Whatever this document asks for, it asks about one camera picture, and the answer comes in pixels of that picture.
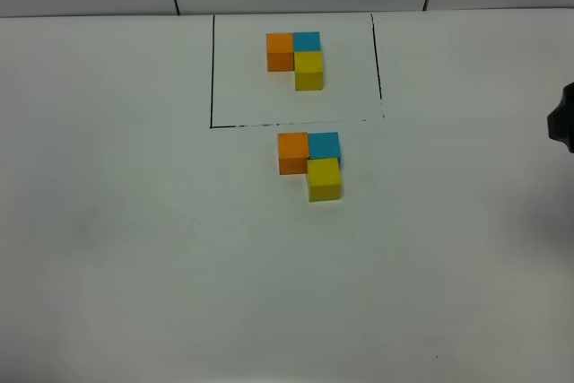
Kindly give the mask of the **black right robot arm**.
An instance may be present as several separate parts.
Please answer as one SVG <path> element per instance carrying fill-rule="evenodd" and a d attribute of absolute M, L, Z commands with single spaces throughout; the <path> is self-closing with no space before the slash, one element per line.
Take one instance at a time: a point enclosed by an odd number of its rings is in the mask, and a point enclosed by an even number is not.
<path fill-rule="evenodd" d="M 562 90 L 561 100 L 547 117 L 548 136 L 574 153 L 574 83 Z"/>

